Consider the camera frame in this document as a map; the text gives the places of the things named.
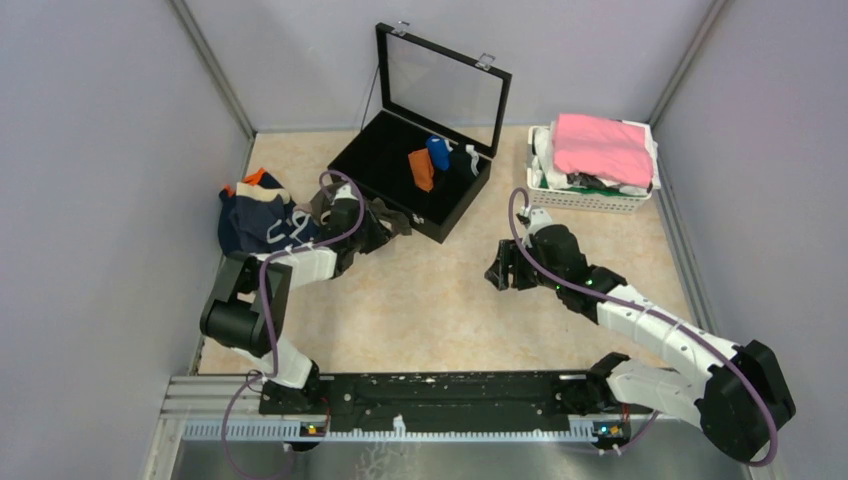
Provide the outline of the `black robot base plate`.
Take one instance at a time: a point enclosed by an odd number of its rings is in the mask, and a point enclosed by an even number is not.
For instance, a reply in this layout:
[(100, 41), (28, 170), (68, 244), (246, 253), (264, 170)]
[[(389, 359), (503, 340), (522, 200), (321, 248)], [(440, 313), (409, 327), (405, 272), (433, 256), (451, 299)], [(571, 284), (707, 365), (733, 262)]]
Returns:
[(622, 420), (631, 408), (588, 371), (325, 373), (300, 389), (267, 382), (263, 415), (317, 415), (338, 433), (563, 432), (592, 415)]

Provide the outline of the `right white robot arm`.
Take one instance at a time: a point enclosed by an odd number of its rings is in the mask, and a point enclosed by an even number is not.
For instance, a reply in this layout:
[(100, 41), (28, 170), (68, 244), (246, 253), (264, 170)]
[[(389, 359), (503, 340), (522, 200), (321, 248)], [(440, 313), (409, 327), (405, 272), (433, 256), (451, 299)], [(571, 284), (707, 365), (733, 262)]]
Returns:
[(771, 440), (797, 413), (771, 348), (717, 337), (656, 306), (623, 276), (589, 263), (563, 225), (500, 240), (484, 276), (500, 291), (548, 288), (568, 310), (666, 363), (661, 369), (622, 354), (604, 357), (586, 385), (589, 404), (600, 412), (622, 403), (658, 410), (743, 463), (768, 459)]

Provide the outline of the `orange underwear white waistband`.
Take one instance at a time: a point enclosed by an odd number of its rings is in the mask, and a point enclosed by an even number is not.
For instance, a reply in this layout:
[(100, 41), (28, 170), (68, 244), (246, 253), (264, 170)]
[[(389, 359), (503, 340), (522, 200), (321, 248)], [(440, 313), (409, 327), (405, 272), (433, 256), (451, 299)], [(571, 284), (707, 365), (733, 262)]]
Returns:
[(431, 192), (434, 188), (434, 166), (428, 149), (413, 151), (407, 158), (415, 186), (424, 192)]

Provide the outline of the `olive beige underwear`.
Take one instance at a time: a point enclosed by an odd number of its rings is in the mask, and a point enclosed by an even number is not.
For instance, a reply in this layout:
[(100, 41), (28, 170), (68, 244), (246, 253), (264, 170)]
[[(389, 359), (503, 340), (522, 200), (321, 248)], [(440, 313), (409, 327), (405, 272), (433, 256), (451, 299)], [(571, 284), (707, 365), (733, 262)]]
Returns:
[[(392, 232), (392, 239), (398, 235), (409, 236), (412, 233), (410, 222), (402, 212), (390, 209), (380, 198), (366, 201), (370, 203), (372, 211), (380, 222)], [(319, 225), (321, 239), (332, 238), (331, 201), (323, 193), (316, 193), (309, 205), (312, 217)]]

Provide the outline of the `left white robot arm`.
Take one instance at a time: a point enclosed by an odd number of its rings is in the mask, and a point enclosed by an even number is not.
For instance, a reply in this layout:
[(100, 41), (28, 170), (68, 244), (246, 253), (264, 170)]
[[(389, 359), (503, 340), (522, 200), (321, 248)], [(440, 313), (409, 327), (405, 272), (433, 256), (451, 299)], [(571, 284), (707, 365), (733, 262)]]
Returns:
[(319, 404), (317, 366), (283, 335), (290, 293), (342, 275), (358, 254), (386, 245), (394, 234), (367, 204), (332, 202), (319, 241), (271, 254), (232, 253), (225, 259), (200, 316), (203, 336), (254, 362), (261, 380), (283, 386), (297, 413)]

